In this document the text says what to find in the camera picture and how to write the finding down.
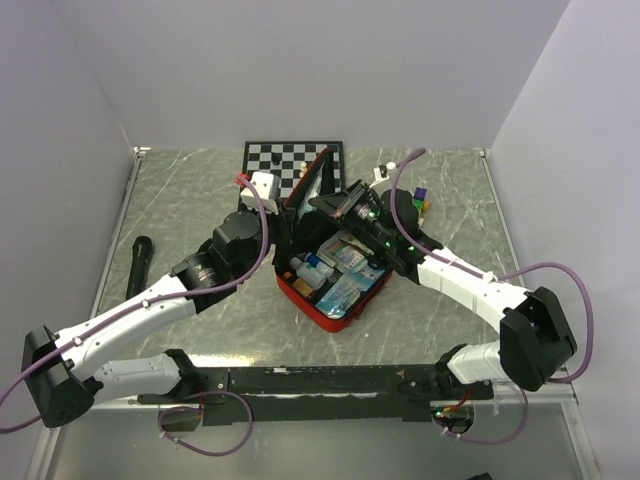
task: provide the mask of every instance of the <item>gray floor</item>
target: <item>gray floor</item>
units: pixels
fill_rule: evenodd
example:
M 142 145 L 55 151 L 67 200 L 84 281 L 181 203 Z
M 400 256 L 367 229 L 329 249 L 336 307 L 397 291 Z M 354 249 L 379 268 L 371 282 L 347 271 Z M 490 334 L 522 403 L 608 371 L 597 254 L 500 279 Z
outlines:
M 520 422 L 522 406 L 476 407 L 469 435 L 500 438 Z M 92 410 L 61 433 L 47 480 L 495 480 L 582 478 L 559 405 L 533 405 L 525 432 L 502 446 L 442 438 L 432 423 L 397 419 L 258 423 L 237 453 L 197 455 L 158 438 L 157 410 Z M 189 436 L 200 448 L 225 450 L 246 424 L 207 427 Z
M 408 150 L 348 149 L 347 181 L 371 181 L 372 168 L 399 161 Z M 241 150 L 148 152 L 100 302 L 103 312 L 124 298 L 137 235 L 148 235 L 156 251 L 149 284 L 194 252 L 237 204 L 235 174 Z M 484 270 L 511 271 L 513 259 L 486 175 L 475 150 L 432 151 L 414 162 L 400 186 L 429 188 L 423 229 Z M 433 363 L 460 343 L 497 338 L 474 314 L 397 275 L 360 319 L 329 334 L 299 312 L 265 264 L 239 291 L 201 315 L 132 345 L 123 358 L 182 348 L 197 365 L 359 365 Z
M 370 179 L 373 165 L 406 150 L 349 150 L 348 180 Z M 149 235 L 156 255 L 149 281 L 193 252 L 234 210 L 242 152 L 158 151 L 142 161 L 100 311 L 124 297 L 131 245 Z M 427 185 L 424 229 L 483 269 L 514 268 L 500 215 L 475 151 L 436 151 L 411 167 L 401 185 Z M 158 331 L 123 357 L 185 349 L 199 365 L 432 363 L 452 346 L 496 338 L 479 318 L 448 298 L 394 277 L 359 320 L 329 334 L 299 313 L 265 265 L 236 295 L 199 317 Z M 495 479 L 582 478 L 560 404 L 532 403 L 515 441 L 487 447 L 442 438 L 432 423 L 397 419 L 264 422 L 225 458 L 196 455 L 159 439 L 157 408 L 126 402 L 91 410 L 63 427 L 46 476 L 58 479 L 452 479 L 489 471 Z M 519 404 L 475 406 L 476 438 L 512 432 Z M 199 429 L 194 444 L 225 449 L 246 424 Z

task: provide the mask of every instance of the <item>white bottle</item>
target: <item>white bottle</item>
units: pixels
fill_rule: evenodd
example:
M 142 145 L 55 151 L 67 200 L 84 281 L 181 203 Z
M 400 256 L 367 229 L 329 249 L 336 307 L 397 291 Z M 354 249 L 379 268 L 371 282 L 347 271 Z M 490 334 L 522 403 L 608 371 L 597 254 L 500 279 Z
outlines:
M 320 273 L 323 274 L 325 277 L 331 278 L 331 275 L 333 275 L 333 268 L 331 268 L 329 265 L 324 263 L 322 260 L 316 257 L 313 253 L 307 253 L 307 255 L 304 257 L 304 260 L 305 262 L 308 262 L 314 267 L 316 267 L 320 271 Z
M 327 277 L 320 270 L 296 257 L 291 259 L 289 265 L 296 271 L 296 275 L 307 282 L 314 290 L 318 290 L 327 281 Z

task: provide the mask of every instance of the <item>chessboard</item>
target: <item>chessboard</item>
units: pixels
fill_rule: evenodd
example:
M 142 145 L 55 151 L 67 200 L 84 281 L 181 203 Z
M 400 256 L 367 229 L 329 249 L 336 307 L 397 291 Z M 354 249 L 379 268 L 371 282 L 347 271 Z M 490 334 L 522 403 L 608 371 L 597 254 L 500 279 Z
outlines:
M 287 198 L 300 181 L 302 162 L 307 167 L 326 147 L 333 147 L 333 178 L 336 192 L 345 187 L 342 142 L 246 142 L 242 173 L 268 172 L 280 178 L 280 198 Z

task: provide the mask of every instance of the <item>black marker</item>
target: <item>black marker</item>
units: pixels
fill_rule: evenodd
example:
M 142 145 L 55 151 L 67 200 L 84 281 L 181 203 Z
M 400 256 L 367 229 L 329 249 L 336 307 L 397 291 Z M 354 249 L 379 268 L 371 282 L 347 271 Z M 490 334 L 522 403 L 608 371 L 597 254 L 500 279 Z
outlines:
M 136 241 L 133 242 L 133 259 L 131 260 L 131 271 L 129 272 L 125 300 L 135 297 L 144 290 L 152 256 L 153 242 L 151 242 L 151 239 L 144 235 L 136 238 Z

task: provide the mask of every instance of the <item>white wall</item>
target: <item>white wall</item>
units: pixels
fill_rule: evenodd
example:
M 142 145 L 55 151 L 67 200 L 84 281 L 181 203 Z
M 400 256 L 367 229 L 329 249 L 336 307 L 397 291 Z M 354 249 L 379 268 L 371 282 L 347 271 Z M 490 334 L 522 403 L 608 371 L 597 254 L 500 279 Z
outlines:
M 53 0 L 133 145 L 489 146 L 567 0 Z
M 130 159 L 51 3 L 0 2 L 0 389 L 20 371 L 29 330 L 89 314 Z M 0 423 L 35 410 L 20 387 Z M 0 436 L 0 477 L 24 477 L 39 429 Z
M 638 478 L 640 468 L 639 18 L 637 0 L 573 0 L 490 163 L 521 263 L 571 265 L 592 294 L 595 352 L 575 385 L 607 479 Z M 571 281 L 532 280 L 557 289 L 584 346 Z

